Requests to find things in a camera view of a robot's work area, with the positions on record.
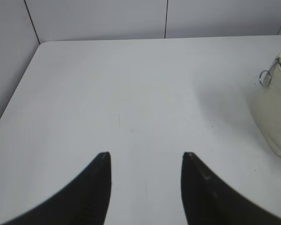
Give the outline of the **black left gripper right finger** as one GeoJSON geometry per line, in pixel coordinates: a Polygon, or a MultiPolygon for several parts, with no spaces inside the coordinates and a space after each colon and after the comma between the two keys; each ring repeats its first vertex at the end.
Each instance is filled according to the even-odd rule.
{"type": "Polygon", "coordinates": [[[180,187],[189,225],[281,225],[281,218],[239,194],[192,152],[183,154],[180,187]]]}

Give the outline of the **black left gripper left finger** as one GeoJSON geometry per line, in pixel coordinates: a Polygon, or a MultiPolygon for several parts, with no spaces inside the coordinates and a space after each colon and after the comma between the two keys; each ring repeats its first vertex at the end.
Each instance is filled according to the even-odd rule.
{"type": "Polygon", "coordinates": [[[8,225],[102,225],[111,197],[111,155],[99,153],[70,183],[8,225]]]}

